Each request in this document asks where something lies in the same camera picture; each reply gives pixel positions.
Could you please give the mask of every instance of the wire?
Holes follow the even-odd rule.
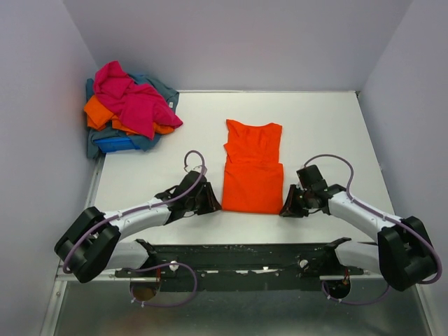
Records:
[[[179,199],[181,199],[182,197],[184,197],[185,195],[187,195],[191,190],[193,190],[195,188],[195,186],[197,186],[197,184],[200,182],[201,178],[206,174],[207,172],[207,168],[205,167],[205,159],[204,156],[202,156],[202,154],[200,152],[198,152],[197,150],[190,150],[189,152],[187,152],[185,154],[185,157],[183,159],[183,163],[185,165],[184,169],[187,168],[187,159],[188,156],[190,154],[197,154],[199,156],[199,158],[202,161],[202,165],[201,165],[201,172],[199,173],[199,176],[197,177],[196,181],[189,187],[189,189],[187,189],[185,192],[183,192],[182,194],[180,194],[179,196],[176,196],[174,198],[168,199],[167,201],[163,201],[160,203],[156,203],[156,204],[152,204],[150,206],[148,205],[143,205],[143,206],[137,206],[135,208],[126,210],[124,212],[122,212],[122,216],[127,216],[129,214],[133,214],[134,212],[138,212],[138,211],[142,211],[142,210],[147,210],[155,208],[155,207],[161,207],[162,205],[167,205],[169,203],[175,202]],[[76,250],[79,248],[79,246],[95,231],[97,231],[101,226],[114,221],[115,219],[118,219],[119,215],[116,214],[114,216],[105,218],[104,220],[101,220],[100,222],[98,222],[97,224],[93,225],[89,230],[87,230],[87,232],[85,234],[83,234],[83,236],[81,236],[81,238],[73,245],[73,247],[71,248],[70,252],[67,254],[67,256],[64,259],[64,264],[62,266],[62,271],[66,274],[70,274],[72,273],[72,271],[69,269],[69,263],[70,263],[70,259],[73,257],[73,255],[75,254]]]
[[[373,299],[371,301],[345,301],[343,299],[337,299],[333,296],[331,296],[328,292],[328,284],[326,281],[322,281],[322,292],[327,297],[327,300],[332,300],[334,302],[342,303],[343,305],[349,305],[349,306],[368,306],[373,305],[374,303],[378,303],[379,301],[383,300],[391,291],[391,287],[387,285],[386,290],[384,293],[382,293],[379,297],[376,299]]]
[[[317,158],[323,158],[323,157],[328,157],[328,158],[335,158],[338,160],[343,161],[347,166],[349,166],[350,168],[350,177],[349,177],[349,181],[347,182],[347,187],[346,187],[346,193],[347,196],[349,197],[349,199],[356,205],[358,205],[359,207],[361,207],[362,209],[370,212],[373,215],[376,215],[378,217],[384,218],[385,221],[388,221],[392,224],[398,225],[399,227],[401,227],[402,229],[404,229],[406,232],[410,233],[411,235],[413,235],[415,238],[417,238],[419,240],[419,242],[421,242],[433,255],[434,259],[435,259],[435,264],[437,265],[437,274],[429,280],[423,280],[421,282],[419,282],[419,284],[421,285],[429,285],[429,284],[434,284],[436,281],[438,281],[440,279],[440,277],[442,276],[442,261],[440,259],[440,256],[437,254],[437,252],[435,251],[435,249],[431,246],[431,244],[429,244],[420,234],[418,234],[417,232],[415,232],[413,229],[411,229],[410,227],[407,227],[405,224],[401,223],[399,220],[396,220],[392,217],[389,217],[387,215],[384,215],[383,213],[380,213],[378,211],[376,211],[375,209],[372,209],[370,206],[359,202],[352,194],[350,191],[350,187],[351,187],[351,182],[353,181],[353,177],[355,174],[354,168],[351,165],[351,163],[347,160],[345,160],[343,157],[340,157],[338,155],[334,155],[334,154],[320,154],[320,155],[316,155],[314,157],[312,157],[311,159],[309,159],[308,161],[305,162],[304,166],[306,167],[311,161],[317,159]]]
[[[131,302],[138,302],[139,304],[141,304],[141,306],[148,306],[148,307],[158,307],[158,308],[172,308],[172,307],[178,307],[181,305],[184,305],[185,303],[191,301],[195,296],[196,296],[196,290],[197,290],[197,277],[196,277],[196,273],[195,271],[193,271],[193,269],[186,265],[183,264],[181,262],[168,262],[166,264],[161,264],[161,265],[157,265],[157,266],[153,266],[153,267],[149,267],[149,268],[143,268],[143,269],[133,269],[134,272],[138,272],[138,273],[142,273],[142,272],[149,272],[149,271],[153,271],[153,270],[159,270],[163,267],[169,267],[169,266],[181,266],[186,268],[187,270],[190,271],[191,275],[193,275],[193,280],[195,282],[195,284],[193,285],[193,290],[191,292],[191,294],[184,300],[176,302],[176,303],[171,303],[171,304],[160,304],[160,303],[151,303],[148,301],[140,301],[138,299],[135,298],[134,295],[134,287],[130,288],[130,294],[132,296],[132,301]]]

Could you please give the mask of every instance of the pile of clothes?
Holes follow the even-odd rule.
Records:
[[[95,158],[95,140],[126,137],[143,151],[182,125],[176,115],[179,93],[148,75],[125,73],[117,61],[103,66],[85,85],[87,157]]]

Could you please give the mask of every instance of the gray wall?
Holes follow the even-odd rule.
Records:
[[[411,0],[64,0],[99,66],[177,89],[360,90]]]
[[[53,246],[83,207],[84,82],[96,64],[59,0],[0,1],[0,334],[40,333]]]
[[[414,1],[360,95],[395,211],[426,224],[448,267],[448,3]],[[448,276],[425,292],[448,335]]]

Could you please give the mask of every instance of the white tabletop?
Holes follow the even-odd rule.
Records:
[[[341,155],[354,166],[353,193],[387,212],[393,212],[372,143],[354,92],[184,92],[178,116],[184,125],[163,136],[147,153],[123,151],[106,156],[95,206],[119,210],[146,202],[185,176],[183,156],[200,151],[218,201],[223,191],[227,142],[226,119],[247,125],[283,125],[280,162],[284,167],[283,200],[296,170],[311,156]],[[199,159],[191,155],[191,166]],[[331,158],[316,161],[327,183],[345,185],[348,168]],[[151,244],[274,244],[331,242],[340,237],[370,239],[350,224],[317,213],[308,218],[281,218],[219,211],[178,220],[126,238]]]

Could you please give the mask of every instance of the orange cloth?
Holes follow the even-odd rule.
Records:
[[[243,125],[227,120],[223,210],[278,214],[283,206],[283,165],[279,163],[281,126]]]
[[[101,131],[106,127],[108,121],[112,121],[112,127],[116,130],[126,132],[127,135],[138,134],[134,130],[124,126],[118,116],[109,111],[99,100],[93,95],[84,106],[84,112],[87,113],[87,126]],[[153,122],[155,133],[168,134],[174,132],[171,126],[159,125]]]

